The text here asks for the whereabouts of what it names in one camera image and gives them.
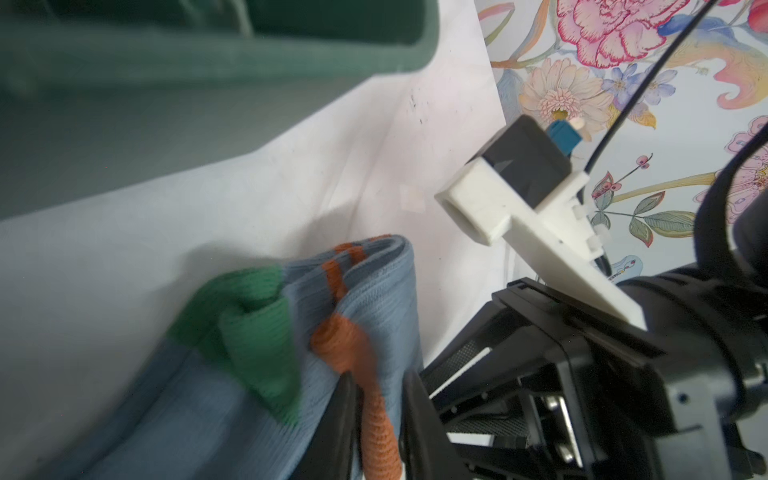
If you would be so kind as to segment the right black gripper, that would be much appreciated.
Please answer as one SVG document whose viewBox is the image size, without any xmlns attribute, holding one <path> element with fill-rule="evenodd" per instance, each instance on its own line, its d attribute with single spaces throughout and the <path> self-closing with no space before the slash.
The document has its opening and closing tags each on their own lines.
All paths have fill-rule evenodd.
<svg viewBox="0 0 768 480">
<path fill-rule="evenodd" d="M 739 422 L 767 403 L 767 282 L 696 266 L 619 284 L 626 324 L 529 279 L 496 292 L 422 372 L 483 479 L 751 479 Z"/>
</svg>

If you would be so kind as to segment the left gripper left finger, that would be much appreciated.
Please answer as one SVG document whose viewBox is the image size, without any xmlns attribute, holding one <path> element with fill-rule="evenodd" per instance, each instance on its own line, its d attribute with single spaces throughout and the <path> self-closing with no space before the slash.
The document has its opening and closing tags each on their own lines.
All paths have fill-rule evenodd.
<svg viewBox="0 0 768 480">
<path fill-rule="evenodd" d="M 304 456 L 290 480 L 350 479 L 356 438 L 358 386 L 351 372 L 339 378 Z"/>
</svg>

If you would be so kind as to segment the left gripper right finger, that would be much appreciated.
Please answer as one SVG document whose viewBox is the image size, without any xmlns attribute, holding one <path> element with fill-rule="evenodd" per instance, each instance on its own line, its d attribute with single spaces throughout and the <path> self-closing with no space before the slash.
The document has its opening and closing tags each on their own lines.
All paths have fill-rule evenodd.
<svg viewBox="0 0 768 480">
<path fill-rule="evenodd" d="M 408 370 L 402 382 L 400 454 L 408 480 L 472 478 L 414 370 Z"/>
</svg>

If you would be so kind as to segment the blue green orange sock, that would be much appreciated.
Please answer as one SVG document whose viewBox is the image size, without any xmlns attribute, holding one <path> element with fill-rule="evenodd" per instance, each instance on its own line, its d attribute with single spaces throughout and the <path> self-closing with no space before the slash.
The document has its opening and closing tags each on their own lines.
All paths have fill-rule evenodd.
<svg viewBox="0 0 768 480">
<path fill-rule="evenodd" d="M 286 479 L 340 377 L 361 391 L 351 474 L 398 479 L 404 374 L 419 370 L 412 244 L 384 235 L 210 280 L 125 399 L 45 479 Z"/>
</svg>

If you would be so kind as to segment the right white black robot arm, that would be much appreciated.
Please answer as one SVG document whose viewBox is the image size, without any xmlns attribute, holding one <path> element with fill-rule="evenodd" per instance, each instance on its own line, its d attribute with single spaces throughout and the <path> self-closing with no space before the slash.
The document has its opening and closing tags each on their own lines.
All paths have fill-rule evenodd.
<svg viewBox="0 0 768 480">
<path fill-rule="evenodd" d="M 575 129 L 523 116 L 436 198 L 472 240 L 533 269 L 405 382 L 410 479 L 750 479 L 766 457 L 739 422 L 767 404 L 767 195 L 736 199 L 760 129 L 696 213 L 641 201 L 636 226 L 694 240 L 654 276 L 601 271 L 608 226 L 588 216 Z"/>
</svg>

